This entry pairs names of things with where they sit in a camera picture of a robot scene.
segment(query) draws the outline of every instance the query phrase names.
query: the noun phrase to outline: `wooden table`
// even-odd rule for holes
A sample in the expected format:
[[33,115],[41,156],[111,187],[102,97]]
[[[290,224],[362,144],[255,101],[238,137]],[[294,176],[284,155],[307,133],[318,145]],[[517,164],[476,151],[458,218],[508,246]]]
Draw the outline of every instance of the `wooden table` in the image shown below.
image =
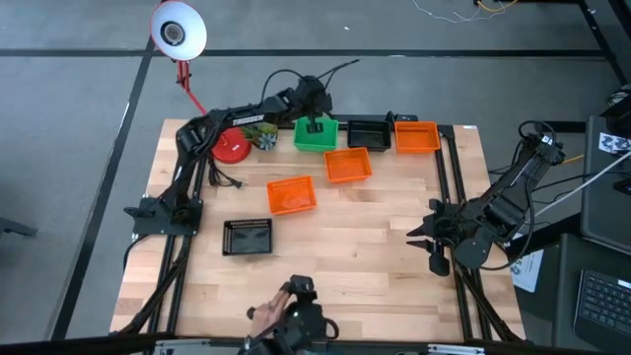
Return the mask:
[[[160,194],[170,183],[175,132],[183,123],[165,120],[149,176],[150,195]],[[474,126],[455,126],[455,132],[471,198],[489,186],[482,147]],[[346,147],[346,132],[339,132],[337,145]],[[443,151],[455,196],[447,144]],[[292,274],[303,274],[314,279],[318,301],[324,314],[339,324],[341,339],[462,341],[454,277],[431,273],[429,254],[405,244],[405,233],[431,213],[429,199],[440,198],[435,155],[397,155],[392,147],[370,158],[373,175],[367,180],[331,184],[322,154],[297,151],[293,131],[281,130],[274,150],[252,148],[243,162],[221,166],[246,187],[212,187],[205,179],[204,215],[192,242],[176,333],[244,337],[250,324],[246,310],[269,301]],[[222,256],[224,221],[269,218],[266,184],[300,175],[314,178],[317,208],[273,217],[272,254]],[[150,237],[129,255],[112,330],[125,326],[154,291],[165,239]],[[506,257],[495,249],[487,265],[504,262]],[[499,315],[524,336],[509,271],[482,271],[482,279]],[[170,303],[167,296],[161,329]],[[479,336],[473,305],[469,296],[474,334]]]

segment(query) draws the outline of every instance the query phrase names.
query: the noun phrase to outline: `black mesh basket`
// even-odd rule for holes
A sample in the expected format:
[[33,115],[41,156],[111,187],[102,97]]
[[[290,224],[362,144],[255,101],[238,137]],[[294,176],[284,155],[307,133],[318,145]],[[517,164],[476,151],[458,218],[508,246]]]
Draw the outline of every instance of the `black mesh basket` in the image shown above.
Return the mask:
[[247,255],[271,252],[271,219],[224,222],[223,255]]
[[388,121],[349,120],[347,128],[348,148],[366,147],[371,152],[390,149],[390,123]]

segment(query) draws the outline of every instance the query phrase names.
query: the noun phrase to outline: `paper sheet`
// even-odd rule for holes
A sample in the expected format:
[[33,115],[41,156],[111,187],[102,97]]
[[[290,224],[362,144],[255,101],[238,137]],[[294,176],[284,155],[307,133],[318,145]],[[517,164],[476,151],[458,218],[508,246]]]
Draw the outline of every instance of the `paper sheet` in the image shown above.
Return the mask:
[[[517,233],[513,239],[515,240],[522,236],[522,234]],[[511,266],[513,285],[525,291],[534,292],[536,281],[539,278],[539,268],[541,267],[542,259],[543,250],[538,250],[515,261],[513,266]]]
[[598,140],[598,148],[610,154],[626,152],[631,150],[631,140],[601,132],[600,139]]

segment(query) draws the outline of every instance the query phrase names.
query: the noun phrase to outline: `desk lamp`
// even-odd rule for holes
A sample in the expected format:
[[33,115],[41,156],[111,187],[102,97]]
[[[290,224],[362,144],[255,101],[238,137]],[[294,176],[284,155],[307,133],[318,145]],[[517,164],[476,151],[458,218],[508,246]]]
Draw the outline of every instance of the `desk lamp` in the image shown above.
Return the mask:
[[[156,47],[177,65],[175,82],[186,92],[201,114],[206,114],[206,109],[190,90],[190,61],[199,56],[206,46],[204,20],[189,5],[171,0],[156,7],[149,28]],[[235,128],[221,135],[212,152],[215,159],[232,164],[245,159],[250,149],[251,143]]]

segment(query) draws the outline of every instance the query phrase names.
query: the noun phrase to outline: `white cable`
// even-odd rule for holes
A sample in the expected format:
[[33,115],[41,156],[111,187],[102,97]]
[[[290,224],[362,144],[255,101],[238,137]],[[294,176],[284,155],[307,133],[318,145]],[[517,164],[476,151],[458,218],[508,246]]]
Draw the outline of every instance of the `white cable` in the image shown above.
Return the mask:
[[620,164],[620,162],[624,161],[625,159],[631,157],[631,152],[628,152],[627,154],[623,155],[620,159],[618,159],[617,161],[611,163],[608,167],[604,168],[600,173],[596,174],[594,177],[590,178],[589,180],[585,181],[585,183],[583,183],[582,185],[580,185],[579,187],[575,188],[572,192],[566,194],[565,196],[563,196],[563,198],[558,199],[556,202],[549,204],[547,206],[545,206],[544,208],[542,208],[539,212],[537,212],[534,217],[539,216],[541,213],[549,210],[550,208],[556,206],[557,204],[563,202],[564,200],[570,198],[570,196],[572,196],[573,194],[575,194],[576,192],[579,192],[580,190],[582,190],[583,188],[585,188],[587,185],[589,185],[590,183],[594,182],[594,180],[596,180],[597,178],[602,177],[602,175],[604,175],[606,172],[610,171],[613,167],[617,166],[618,164]]
[[457,12],[452,12],[452,14],[456,15],[457,17],[460,18],[459,21],[455,21],[446,17],[442,17],[442,16],[434,16],[434,14],[432,14],[431,12],[421,8],[420,6],[418,6],[418,3],[416,2],[416,0],[411,0],[414,3],[414,6],[416,6],[416,9],[418,9],[419,11],[424,12],[425,14],[427,14],[428,16],[432,17],[435,20],[443,20],[443,21],[447,21],[450,22],[452,24],[459,24],[459,23],[463,23],[463,22],[473,22],[473,21],[478,21],[478,20],[490,20],[491,18],[497,16],[497,15],[504,15],[506,14],[506,7],[504,6],[504,4],[501,1],[498,1],[500,3],[500,5],[502,6],[502,12],[498,12],[498,13],[494,13],[488,17],[479,17],[476,18],[476,16],[480,13],[480,10],[482,10],[481,7],[478,6],[477,11],[473,14],[473,16],[471,16],[470,18],[465,18],[462,15],[460,15]]

